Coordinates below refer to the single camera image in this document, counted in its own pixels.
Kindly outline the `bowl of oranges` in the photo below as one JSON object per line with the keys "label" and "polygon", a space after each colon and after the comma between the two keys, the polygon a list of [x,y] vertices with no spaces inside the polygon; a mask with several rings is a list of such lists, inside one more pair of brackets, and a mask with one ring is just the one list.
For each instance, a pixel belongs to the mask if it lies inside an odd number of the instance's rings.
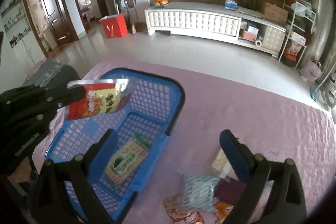
{"label": "bowl of oranges", "polygon": [[154,6],[164,6],[168,4],[168,0],[155,0],[153,5]]}

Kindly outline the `blue plastic basket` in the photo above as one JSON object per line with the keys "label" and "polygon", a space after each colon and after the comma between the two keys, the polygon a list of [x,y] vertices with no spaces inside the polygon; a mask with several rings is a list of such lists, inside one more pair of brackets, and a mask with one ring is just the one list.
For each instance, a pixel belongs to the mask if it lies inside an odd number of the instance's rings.
{"label": "blue plastic basket", "polygon": [[185,91],[169,77],[126,68],[112,69],[101,79],[135,79],[136,88],[127,105],[112,114],[64,122],[45,158],[59,163],[85,154],[109,128],[118,133],[117,148],[139,133],[151,144],[151,150],[137,170],[120,185],[111,182],[105,172],[98,182],[90,184],[113,221],[122,223],[166,147],[185,103]]}

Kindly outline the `green label cracker pack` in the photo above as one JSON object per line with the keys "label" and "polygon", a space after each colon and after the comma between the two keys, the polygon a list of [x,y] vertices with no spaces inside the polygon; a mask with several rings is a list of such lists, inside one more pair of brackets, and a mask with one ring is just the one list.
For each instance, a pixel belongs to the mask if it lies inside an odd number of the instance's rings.
{"label": "green label cracker pack", "polygon": [[135,132],[110,158],[105,174],[115,184],[122,184],[146,159],[151,144]]}

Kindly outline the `white metal shelf rack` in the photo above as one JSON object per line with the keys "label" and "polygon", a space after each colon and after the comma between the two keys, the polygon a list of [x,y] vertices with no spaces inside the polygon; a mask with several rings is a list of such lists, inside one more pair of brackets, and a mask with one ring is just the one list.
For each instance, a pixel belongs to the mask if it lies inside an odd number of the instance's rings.
{"label": "white metal shelf rack", "polygon": [[306,1],[284,0],[282,8],[288,12],[288,18],[278,60],[296,69],[311,42],[317,13]]}

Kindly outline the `pink shopping bag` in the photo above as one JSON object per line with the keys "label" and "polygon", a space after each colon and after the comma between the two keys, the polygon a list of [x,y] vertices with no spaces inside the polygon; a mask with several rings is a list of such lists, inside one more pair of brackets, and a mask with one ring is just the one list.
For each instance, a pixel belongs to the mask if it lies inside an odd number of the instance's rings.
{"label": "pink shopping bag", "polygon": [[299,72],[307,82],[313,84],[322,75],[322,66],[319,61],[309,59]]}

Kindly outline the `white cracker pack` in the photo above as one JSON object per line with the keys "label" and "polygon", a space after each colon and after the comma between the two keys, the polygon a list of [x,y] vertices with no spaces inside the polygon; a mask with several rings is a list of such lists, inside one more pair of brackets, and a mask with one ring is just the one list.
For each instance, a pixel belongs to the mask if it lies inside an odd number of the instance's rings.
{"label": "white cracker pack", "polygon": [[212,162],[211,168],[217,172],[220,178],[225,178],[233,172],[233,168],[222,149]]}

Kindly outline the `brown wooden door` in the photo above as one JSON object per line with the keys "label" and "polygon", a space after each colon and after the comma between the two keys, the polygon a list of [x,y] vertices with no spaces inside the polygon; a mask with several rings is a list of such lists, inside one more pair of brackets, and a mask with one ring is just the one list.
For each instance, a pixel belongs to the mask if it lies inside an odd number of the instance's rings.
{"label": "brown wooden door", "polygon": [[70,33],[57,0],[41,0],[47,21],[57,45],[62,46],[72,42]]}

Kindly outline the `red small snack packet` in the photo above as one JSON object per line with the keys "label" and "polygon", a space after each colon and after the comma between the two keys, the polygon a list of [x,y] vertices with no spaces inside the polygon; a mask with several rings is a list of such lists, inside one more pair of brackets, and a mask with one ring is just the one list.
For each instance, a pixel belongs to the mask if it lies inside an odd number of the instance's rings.
{"label": "red small snack packet", "polygon": [[200,224],[205,223],[201,214],[197,211],[186,210],[182,208],[178,202],[181,195],[176,194],[167,197],[163,200],[162,204],[167,212],[169,218],[173,223],[177,224]]}

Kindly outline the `orange snack bag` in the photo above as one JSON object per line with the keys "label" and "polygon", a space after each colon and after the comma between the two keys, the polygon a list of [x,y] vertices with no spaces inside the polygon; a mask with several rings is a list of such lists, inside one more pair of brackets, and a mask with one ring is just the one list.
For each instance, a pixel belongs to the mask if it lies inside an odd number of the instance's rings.
{"label": "orange snack bag", "polygon": [[217,217],[217,220],[215,221],[216,224],[222,224],[234,208],[233,205],[223,201],[216,203],[214,207],[215,215]]}

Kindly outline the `light blue striped snack bag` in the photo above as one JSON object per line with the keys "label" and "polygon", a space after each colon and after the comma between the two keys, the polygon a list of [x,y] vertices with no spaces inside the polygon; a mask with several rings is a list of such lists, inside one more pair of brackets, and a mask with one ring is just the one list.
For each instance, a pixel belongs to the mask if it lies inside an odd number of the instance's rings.
{"label": "light blue striped snack bag", "polygon": [[194,211],[215,211],[215,187],[220,177],[194,173],[183,174],[183,187],[178,198],[180,207]]}

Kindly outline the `cardboard box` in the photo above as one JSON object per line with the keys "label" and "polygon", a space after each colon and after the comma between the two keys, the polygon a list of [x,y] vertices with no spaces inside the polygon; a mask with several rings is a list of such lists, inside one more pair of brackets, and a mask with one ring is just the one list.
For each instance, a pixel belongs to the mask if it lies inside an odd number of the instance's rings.
{"label": "cardboard box", "polygon": [[285,26],[288,19],[288,11],[268,2],[263,2],[260,11],[264,15],[265,20]]}

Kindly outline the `white TV cabinet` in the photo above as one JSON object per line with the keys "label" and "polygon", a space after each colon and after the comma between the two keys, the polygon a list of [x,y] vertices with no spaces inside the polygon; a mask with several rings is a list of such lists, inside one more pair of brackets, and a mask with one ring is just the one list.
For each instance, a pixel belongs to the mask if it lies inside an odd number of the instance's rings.
{"label": "white TV cabinet", "polygon": [[223,6],[196,2],[170,2],[145,10],[147,32],[168,31],[226,42],[278,57],[285,39],[282,26]]}

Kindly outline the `maroon snack packet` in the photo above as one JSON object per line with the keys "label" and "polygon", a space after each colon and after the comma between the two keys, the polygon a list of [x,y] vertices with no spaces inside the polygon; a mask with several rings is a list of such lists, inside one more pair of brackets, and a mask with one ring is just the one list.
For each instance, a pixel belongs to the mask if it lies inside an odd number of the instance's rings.
{"label": "maroon snack packet", "polygon": [[215,187],[214,197],[236,205],[246,189],[246,184],[234,178],[221,178]]}

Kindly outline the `tall silver air conditioner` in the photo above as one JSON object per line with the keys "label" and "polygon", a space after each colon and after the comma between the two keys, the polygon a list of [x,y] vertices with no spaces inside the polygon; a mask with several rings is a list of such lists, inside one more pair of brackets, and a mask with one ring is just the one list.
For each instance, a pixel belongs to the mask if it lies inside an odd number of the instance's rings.
{"label": "tall silver air conditioner", "polygon": [[317,17],[311,43],[305,52],[307,60],[319,60],[325,49],[334,13],[334,0],[312,0]]}

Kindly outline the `red paper bag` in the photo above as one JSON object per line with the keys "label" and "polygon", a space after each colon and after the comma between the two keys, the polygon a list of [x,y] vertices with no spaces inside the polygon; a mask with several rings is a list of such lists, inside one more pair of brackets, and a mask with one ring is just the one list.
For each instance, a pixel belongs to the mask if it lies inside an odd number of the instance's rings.
{"label": "red paper bag", "polygon": [[100,22],[107,38],[123,38],[128,33],[123,13],[104,16]]}

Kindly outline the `dark sofa with lace cover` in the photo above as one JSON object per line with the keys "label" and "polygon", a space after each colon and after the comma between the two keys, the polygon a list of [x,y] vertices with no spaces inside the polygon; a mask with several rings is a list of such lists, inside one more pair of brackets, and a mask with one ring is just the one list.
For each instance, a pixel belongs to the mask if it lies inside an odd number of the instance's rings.
{"label": "dark sofa with lace cover", "polygon": [[80,76],[72,66],[44,59],[30,69],[22,86],[36,85],[62,89],[74,80],[80,80]]}

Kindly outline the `blue tissue box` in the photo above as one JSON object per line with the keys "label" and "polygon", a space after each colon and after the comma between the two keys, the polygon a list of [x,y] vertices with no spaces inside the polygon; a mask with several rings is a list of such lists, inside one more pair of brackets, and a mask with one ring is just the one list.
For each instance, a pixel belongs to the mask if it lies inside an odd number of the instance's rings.
{"label": "blue tissue box", "polygon": [[226,0],[224,7],[229,10],[237,10],[238,4],[234,0]]}

